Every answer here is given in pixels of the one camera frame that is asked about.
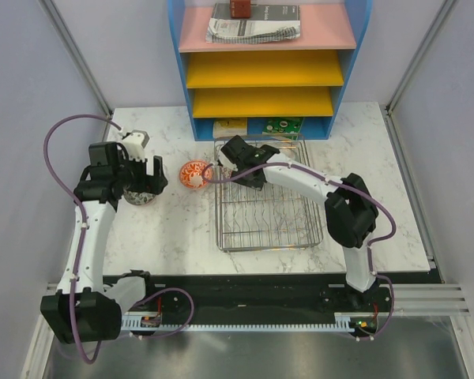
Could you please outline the orange floral white bowl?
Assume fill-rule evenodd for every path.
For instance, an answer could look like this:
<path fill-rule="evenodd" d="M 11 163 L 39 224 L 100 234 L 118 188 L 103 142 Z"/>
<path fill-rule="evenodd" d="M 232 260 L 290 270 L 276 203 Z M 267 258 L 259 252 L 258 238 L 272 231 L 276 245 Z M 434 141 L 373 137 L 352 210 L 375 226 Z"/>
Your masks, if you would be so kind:
<path fill-rule="evenodd" d="M 198 190 L 209 183 L 203 179 L 201 173 L 209 165 L 208 162 L 196 159 L 185 163 L 179 171 L 179 181 L 188 189 Z"/>

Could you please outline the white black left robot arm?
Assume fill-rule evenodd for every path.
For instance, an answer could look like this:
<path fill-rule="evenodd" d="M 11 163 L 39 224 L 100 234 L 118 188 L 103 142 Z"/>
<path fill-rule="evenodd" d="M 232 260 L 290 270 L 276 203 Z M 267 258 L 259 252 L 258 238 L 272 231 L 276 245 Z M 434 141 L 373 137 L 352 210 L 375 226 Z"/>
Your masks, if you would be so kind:
<path fill-rule="evenodd" d="M 88 148 L 90 164 L 72 192 L 75 230 L 66 270 L 53 295 L 42 298 L 40 311 L 61 343 L 98 342 L 118 337 L 122 317 L 133 306 L 150 310 L 157 291 L 149 273 L 132 270 L 109 288 L 103 285 L 107 238 L 124 193 L 159 195 L 167 185 L 163 160 L 147 158 L 140 142 L 103 142 Z"/>

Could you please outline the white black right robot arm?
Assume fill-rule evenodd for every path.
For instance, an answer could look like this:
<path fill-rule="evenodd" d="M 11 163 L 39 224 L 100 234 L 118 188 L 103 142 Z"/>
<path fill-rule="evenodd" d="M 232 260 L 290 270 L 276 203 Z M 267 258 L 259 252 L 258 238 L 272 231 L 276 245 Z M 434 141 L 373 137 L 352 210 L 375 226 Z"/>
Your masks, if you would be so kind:
<path fill-rule="evenodd" d="M 269 183 L 281 186 L 313 201 L 325 209 L 329 236 L 338 243 L 346 264 L 347 304 L 365 310 L 374 302 L 372 287 L 376 275 L 371 268 L 367 243 L 378 217 L 377 206 L 365 182 L 356 174 L 330 178 L 327 174 L 294 160 L 280 149 L 264 144 L 253 146 L 240 136 L 233 137 L 217 153 L 219 165 L 231 170 L 231 178 L 256 190 Z"/>

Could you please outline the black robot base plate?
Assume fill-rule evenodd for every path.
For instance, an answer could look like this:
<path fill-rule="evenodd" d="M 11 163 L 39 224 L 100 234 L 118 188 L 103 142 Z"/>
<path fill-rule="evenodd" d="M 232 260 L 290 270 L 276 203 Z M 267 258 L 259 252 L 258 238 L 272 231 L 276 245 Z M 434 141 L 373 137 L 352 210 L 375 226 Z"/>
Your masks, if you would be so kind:
<path fill-rule="evenodd" d="M 339 274 L 147 275 L 147 296 L 159 295 L 134 310 L 161 312 L 172 324 L 270 323 L 334 321 L 336 313 L 389 310 L 389 288 L 360 295 Z"/>

